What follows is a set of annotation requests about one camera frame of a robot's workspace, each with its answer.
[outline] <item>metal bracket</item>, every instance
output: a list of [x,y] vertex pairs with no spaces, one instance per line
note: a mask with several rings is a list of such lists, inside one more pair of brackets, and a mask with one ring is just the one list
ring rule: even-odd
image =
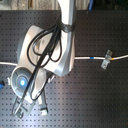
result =
[[108,50],[107,53],[106,53],[106,55],[105,55],[105,59],[104,59],[104,61],[103,61],[102,64],[101,64],[101,67],[102,67],[104,70],[106,70],[108,64],[110,63],[110,60],[111,60],[111,58],[112,58],[111,56],[112,56],[112,51]]

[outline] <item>optical breadboard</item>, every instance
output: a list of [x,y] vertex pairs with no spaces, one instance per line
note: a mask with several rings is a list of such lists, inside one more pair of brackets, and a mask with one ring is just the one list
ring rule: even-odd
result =
[[[17,63],[17,46],[31,25],[52,26],[59,11],[0,11],[0,61]],[[128,11],[78,11],[75,33],[76,57],[113,57],[128,54]],[[111,61],[75,60],[72,71],[55,76],[45,87],[48,115],[36,104],[23,119],[11,116],[15,96],[7,77],[14,66],[0,65],[0,127],[2,128],[127,128],[128,58]]]

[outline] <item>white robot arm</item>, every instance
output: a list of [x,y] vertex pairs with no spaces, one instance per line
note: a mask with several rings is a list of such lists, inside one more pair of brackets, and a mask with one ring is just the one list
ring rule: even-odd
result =
[[48,80],[54,74],[60,77],[68,74],[73,67],[75,0],[58,0],[58,2],[61,17],[57,24],[47,30],[31,26],[19,42],[18,64],[11,75],[11,86],[17,95],[12,110],[13,116],[22,118],[23,112],[30,113],[22,106],[24,99],[32,106],[38,99],[39,105],[42,105],[45,102],[44,86]]

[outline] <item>white cable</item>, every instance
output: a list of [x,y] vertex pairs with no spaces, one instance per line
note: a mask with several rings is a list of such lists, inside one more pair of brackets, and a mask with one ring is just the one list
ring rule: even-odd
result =
[[128,55],[115,57],[115,58],[113,58],[113,60],[119,60],[119,59],[123,59],[123,58],[127,58],[127,57],[128,57]]
[[3,65],[12,65],[12,66],[16,66],[17,65],[16,63],[10,63],[10,62],[0,62],[0,64],[3,64]]
[[84,60],[84,59],[97,59],[97,60],[104,60],[104,57],[75,57],[76,60]]

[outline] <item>metal table surface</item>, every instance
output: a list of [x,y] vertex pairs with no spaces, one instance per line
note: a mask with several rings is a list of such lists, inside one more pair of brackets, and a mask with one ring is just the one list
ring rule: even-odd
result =
[[[31,25],[47,28],[58,18],[58,11],[0,11],[0,61],[17,62],[17,44]],[[76,56],[128,54],[127,11],[78,11]],[[73,70],[56,76],[45,87],[48,116],[40,116],[36,105],[22,120],[12,117],[14,93],[7,84],[13,66],[0,65],[0,127],[3,128],[127,128],[128,58],[112,61],[107,70],[102,60],[75,60]]]

